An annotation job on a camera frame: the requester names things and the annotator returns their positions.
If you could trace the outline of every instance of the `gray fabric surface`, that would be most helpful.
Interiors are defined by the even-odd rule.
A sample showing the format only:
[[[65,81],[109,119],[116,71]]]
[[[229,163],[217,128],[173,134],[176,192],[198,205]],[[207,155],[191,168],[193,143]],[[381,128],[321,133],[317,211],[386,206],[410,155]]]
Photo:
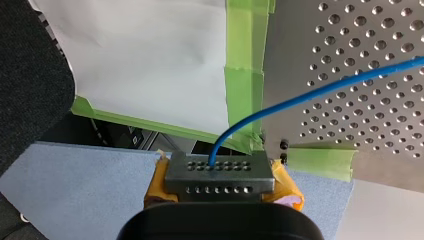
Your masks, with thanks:
[[[49,239],[115,239],[143,208],[157,153],[33,144],[0,179],[0,191]],[[334,239],[353,183],[290,172],[304,213]]]

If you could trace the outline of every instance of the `green tape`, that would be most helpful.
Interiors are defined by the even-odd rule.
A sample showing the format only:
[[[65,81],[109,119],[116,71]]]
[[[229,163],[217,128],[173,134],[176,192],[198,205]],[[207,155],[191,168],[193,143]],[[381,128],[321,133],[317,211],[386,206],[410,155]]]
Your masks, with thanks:
[[[287,164],[291,170],[350,182],[356,150],[290,148]]]

